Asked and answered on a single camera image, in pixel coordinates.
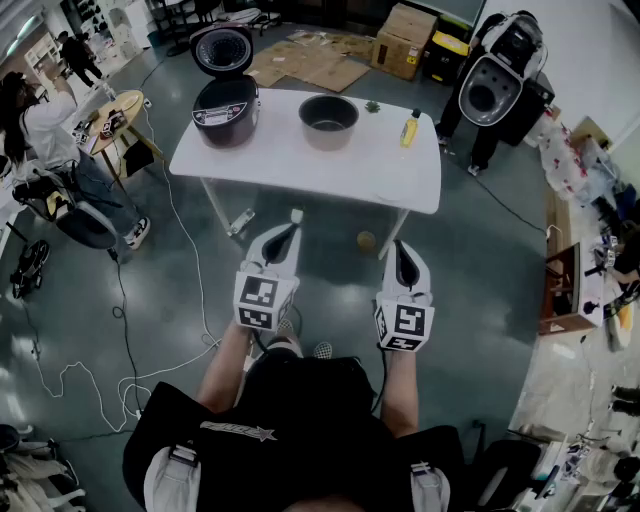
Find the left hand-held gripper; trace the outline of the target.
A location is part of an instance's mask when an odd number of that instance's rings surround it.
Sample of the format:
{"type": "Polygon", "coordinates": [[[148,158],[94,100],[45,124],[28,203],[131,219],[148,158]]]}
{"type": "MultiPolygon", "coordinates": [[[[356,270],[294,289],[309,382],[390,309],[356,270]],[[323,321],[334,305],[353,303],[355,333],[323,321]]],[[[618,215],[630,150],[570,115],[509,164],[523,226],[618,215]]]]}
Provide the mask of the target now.
{"type": "Polygon", "coordinates": [[[258,330],[278,328],[293,304],[299,279],[270,275],[295,275],[300,239],[300,226],[287,223],[252,241],[240,265],[244,272],[236,273],[233,308],[237,324],[258,330]]]}

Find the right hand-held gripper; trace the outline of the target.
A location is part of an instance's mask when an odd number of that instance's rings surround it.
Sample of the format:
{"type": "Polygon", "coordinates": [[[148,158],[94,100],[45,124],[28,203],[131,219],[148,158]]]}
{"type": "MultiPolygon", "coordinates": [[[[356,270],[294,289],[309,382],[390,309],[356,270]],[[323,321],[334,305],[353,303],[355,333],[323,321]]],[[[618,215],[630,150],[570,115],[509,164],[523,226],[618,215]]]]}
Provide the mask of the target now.
{"type": "Polygon", "coordinates": [[[422,348],[434,319],[432,300],[428,266],[409,244],[394,240],[386,253],[382,294],[375,299],[380,347],[403,352],[422,348]]]}

